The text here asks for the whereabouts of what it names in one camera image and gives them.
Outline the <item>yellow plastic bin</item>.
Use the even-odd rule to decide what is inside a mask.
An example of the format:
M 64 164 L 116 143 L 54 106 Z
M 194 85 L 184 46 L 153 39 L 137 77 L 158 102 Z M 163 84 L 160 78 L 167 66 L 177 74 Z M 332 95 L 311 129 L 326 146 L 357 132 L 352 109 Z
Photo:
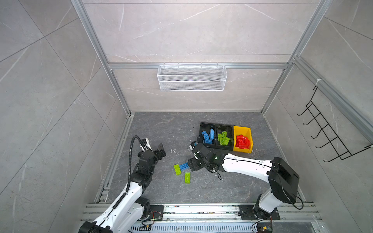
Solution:
M 234 126 L 233 151 L 252 153 L 253 145 L 251 128 Z

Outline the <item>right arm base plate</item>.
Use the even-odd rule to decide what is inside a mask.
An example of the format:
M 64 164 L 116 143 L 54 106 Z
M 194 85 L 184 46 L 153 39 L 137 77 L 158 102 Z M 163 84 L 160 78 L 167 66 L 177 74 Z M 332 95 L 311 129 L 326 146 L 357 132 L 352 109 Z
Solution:
M 242 220 L 280 220 L 277 208 L 267 213 L 256 205 L 239 205 L 238 215 Z

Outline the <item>black bin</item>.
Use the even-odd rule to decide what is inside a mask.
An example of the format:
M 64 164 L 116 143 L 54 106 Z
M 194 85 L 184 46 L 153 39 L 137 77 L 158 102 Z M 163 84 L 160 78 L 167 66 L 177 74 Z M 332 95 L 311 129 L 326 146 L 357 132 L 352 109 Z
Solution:
M 212 144 L 203 143 L 204 137 L 202 136 L 201 132 L 202 131 L 206 131 L 209 134 L 210 133 L 210 129 L 214 129 L 214 131 L 215 131 L 215 138 L 212 141 Z M 217 143 L 217 139 L 218 139 L 218 136 L 217 136 L 217 133 L 216 133 L 216 125 L 215 124 L 211 124 L 211 123 L 201 122 L 200 123 L 199 135 L 198 135 L 198 138 L 197 138 L 197 143 L 198 144 L 202 143 L 203 145 L 205 145 L 208 148 L 215 148 L 216 147 L 216 143 Z
M 233 150 L 234 145 L 234 129 L 231 125 L 217 124 L 215 127 L 216 133 L 216 148 L 222 150 Z

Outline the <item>green lego small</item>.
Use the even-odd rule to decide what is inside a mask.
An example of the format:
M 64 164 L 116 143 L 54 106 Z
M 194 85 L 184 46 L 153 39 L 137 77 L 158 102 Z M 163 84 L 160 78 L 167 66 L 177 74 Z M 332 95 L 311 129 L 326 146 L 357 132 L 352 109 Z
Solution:
M 185 173 L 185 183 L 186 184 L 190 184 L 190 181 L 191 181 L 191 173 L 190 172 L 186 172 Z

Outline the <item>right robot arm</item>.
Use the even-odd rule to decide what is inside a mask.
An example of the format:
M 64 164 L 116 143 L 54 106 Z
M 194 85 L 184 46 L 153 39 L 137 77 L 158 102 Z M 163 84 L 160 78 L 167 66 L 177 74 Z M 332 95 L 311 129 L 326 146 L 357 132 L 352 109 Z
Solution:
M 259 195 L 252 213 L 257 218 L 268 218 L 281 204 L 287 203 L 295 206 L 298 196 L 299 175 L 280 158 L 272 160 L 254 160 L 239 157 L 231 153 L 222 153 L 212 150 L 204 144 L 192 142 L 189 149 L 194 157 L 188 160 L 191 171 L 206 169 L 222 179 L 221 172 L 239 173 L 265 181 L 269 189 Z

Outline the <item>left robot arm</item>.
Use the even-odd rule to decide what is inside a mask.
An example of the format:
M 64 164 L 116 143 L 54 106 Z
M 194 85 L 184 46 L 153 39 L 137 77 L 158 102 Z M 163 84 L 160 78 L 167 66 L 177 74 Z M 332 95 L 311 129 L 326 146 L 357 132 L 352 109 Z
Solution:
M 127 233 L 138 220 L 151 215 L 150 201 L 142 197 L 155 166 L 166 156 L 163 144 L 152 149 L 147 138 L 133 136 L 128 157 L 128 180 L 113 203 L 93 222 L 86 221 L 80 233 Z

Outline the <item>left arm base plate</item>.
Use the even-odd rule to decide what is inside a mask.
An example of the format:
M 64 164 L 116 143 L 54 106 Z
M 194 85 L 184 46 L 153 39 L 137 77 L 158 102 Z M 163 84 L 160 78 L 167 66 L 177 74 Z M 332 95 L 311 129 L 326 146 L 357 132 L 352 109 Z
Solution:
M 164 205 L 156 204 L 156 205 L 148 205 L 145 206 L 143 209 L 143 214 L 140 220 L 150 220 L 155 218 L 156 220 L 163 219 L 164 214 Z

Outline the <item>blue lego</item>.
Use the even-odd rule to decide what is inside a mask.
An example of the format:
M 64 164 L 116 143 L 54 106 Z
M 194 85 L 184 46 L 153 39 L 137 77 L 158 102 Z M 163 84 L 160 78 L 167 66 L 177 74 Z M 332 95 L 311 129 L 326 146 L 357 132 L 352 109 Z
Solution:
M 210 139 L 204 139 L 203 140 L 203 143 L 206 143 L 206 144 L 212 144 L 212 140 L 210 140 Z
M 215 138 L 215 131 L 214 131 L 214 129 L 210 129 L 209 138 L 210 138 L 211 141 L 214 140 L 214 138 Z
M 202 131 L 201 134 L 204 137 L 204 140 L 210 140 L 209 134 L 206 131 Z

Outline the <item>red arch lego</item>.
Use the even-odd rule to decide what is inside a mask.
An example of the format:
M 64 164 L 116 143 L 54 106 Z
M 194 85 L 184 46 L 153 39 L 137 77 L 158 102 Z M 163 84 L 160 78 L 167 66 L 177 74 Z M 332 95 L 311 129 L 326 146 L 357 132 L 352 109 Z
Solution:
M 236 147 L 239 149 L 250 149 L 251 142 L 247 137 L 239 135 L 236 136 Z

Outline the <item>blue lego low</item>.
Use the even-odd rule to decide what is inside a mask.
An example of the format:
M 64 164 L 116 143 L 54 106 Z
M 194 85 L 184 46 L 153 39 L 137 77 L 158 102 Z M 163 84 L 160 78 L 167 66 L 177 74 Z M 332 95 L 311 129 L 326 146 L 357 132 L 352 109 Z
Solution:
M 179 165 L 179 168 L 180 168 L 181 171 L 188 170 L 189 169 L 188 163 L 184 163 L 184 164 Z

